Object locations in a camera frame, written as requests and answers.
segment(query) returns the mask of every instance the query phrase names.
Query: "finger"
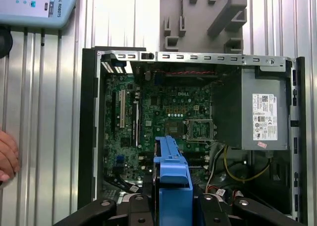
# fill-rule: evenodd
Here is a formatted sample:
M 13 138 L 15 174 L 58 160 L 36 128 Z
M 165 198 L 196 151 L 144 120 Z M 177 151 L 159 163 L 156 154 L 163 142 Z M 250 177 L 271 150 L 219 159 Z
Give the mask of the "finger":
M 0 170 L 0 181 L 6 182 L 10 179 L 10 176 L 4 173 L 4 171 Z
M 0 152 L 3 153 L 6 158 L 9 160 L 12 169 L 14 171 L 18 170 L 17 168 L 19 167 L 19 161 L 15 156 L 15 153 L 12 151 L 11 148 L 9 148 L 6 144 L 3 142 L 0 142 Z
M 9 134 L 0 131 L 0 141 L 8 145 L 13 152 L 18 152 L 18 145 L 16 144 L 15 140 L 13 137 L 11 137 Z
M 5 174 L 7 174 L 10 178 L 14 177 L 13 168 L 6 156 L 0 152 L 0 170 L 2 170 Z

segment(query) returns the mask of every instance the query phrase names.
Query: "barcode label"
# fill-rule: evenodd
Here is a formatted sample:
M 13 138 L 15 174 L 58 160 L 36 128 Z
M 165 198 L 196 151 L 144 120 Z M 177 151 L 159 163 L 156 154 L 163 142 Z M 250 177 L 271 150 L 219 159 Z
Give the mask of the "barcode label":
M 242 192 L 240 190 L 237 190 L 236 193 L 234 194 L 235 197 L 240 196 L 240 197 L 244 197 L 244 195 L 242 194 Z
M 135 193 L 135 192 L 137 192 L 139 190 L 139 187 L 137 187 L 135 185 L 132 185 L 130 190 Z
M 224 189 L 218 189 L 217 192 L 216 192 L 216 195 L 220 195 L 221 197 L 224 196 L 226 190 Z
M 252 94 L 252 108 L 253 140 L 277 140 L 276 96 L 273 94 Z

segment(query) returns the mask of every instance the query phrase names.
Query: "red wire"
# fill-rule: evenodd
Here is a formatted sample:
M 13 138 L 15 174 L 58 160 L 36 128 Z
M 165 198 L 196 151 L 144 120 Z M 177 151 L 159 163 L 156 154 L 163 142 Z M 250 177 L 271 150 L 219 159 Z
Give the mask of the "red wire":
M 157 72 L 162 72 L 162 73 L 165 73 L 165 74 L 170 74 L 170 75 L 174 75 L 174 74 L 215 74 L 215 72 L 213 72 L 213 71 L 180 71 L 180 72 L 165 72 L 165 71 L 157 70 Z
M 214 186 L 214 185 L 211 185 L 211 186 L 208 187 L 207 192 L 210 191 L 211 189 L 216 189 L 216 190 L 218 190 L 219 188 L 216 187 L 216 186 Z

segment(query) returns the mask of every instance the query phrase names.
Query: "black expansion slot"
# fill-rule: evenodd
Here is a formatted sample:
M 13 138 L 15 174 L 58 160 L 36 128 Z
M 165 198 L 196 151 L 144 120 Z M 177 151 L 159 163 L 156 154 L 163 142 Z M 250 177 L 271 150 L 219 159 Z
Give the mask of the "black expansion slot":
M 111 131 L 113 137 L 115 138 L 115 126 L 116 126 L 116 118 L 115 118 L 115 109 L 116 109 L 116 92 L 112 92 L 112 107 L 111 107 Z

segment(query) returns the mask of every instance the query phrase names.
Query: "green circuit board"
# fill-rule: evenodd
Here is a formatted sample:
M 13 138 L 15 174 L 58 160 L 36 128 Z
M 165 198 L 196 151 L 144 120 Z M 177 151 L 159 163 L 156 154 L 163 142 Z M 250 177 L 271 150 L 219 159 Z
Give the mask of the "green circuit board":
M 136 100 L 139 129 L 138 140 L 133 141 Z M 192 177 L 205 180 L 213 137 L 211 86 L 161 86 L 153 79 L 137 85 L 133 75 L 111 76 L 106 81 L 105 105 L 105 174 L 142 179 L 153 169 L 155 137 L 171 135 Z

